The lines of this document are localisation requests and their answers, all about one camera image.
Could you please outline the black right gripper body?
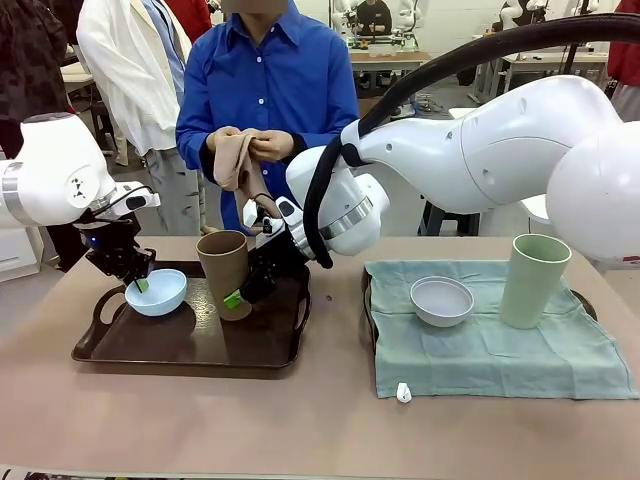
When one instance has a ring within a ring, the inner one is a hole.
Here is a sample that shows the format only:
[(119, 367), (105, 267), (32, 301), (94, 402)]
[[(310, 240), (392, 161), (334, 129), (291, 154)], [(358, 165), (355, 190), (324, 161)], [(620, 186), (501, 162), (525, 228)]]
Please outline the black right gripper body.
[(239, 293), (245, 302), (256, 304), (276, 290), (277, 279), (297, 277), (308, 258), (300, 252), (285, 228), (271, 237), (257, 237), (248, 260), (249, 274)]

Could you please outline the person's right hand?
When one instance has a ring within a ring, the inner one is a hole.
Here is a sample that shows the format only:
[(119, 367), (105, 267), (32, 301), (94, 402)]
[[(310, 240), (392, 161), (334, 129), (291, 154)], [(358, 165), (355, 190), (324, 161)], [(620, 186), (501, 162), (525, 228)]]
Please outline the person's right hand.
[(230, 138), (242, 137), (245, 132), (232, 126), (225, 126), (209, 134), (205, 140), (205, 145), (211, 154), (215, 154), (218, 147)]

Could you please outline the person's left hand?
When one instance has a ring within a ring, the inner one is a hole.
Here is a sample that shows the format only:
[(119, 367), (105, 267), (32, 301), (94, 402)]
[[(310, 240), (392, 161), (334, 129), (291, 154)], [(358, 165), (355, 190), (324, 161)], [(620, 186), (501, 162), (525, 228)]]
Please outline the person's left hand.
[(250, 142), (253, 158), (267, 162), (278, 162), (289, 157), (294, 146), (292, 135), (280, 130), (258, 131)]

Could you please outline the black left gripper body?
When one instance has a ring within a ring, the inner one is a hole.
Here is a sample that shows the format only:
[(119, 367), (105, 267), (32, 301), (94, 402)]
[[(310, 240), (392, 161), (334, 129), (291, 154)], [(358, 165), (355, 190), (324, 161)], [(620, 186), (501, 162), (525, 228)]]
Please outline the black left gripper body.
[(136, 252), (145, 249), (136, 241), (141, 230), (136, 217), (76, 224), (75, 227), (80, 232), (82, 243), (88, 248), (86, 258), (103, 274), (119, 280), (125, 272), (135, 271)]

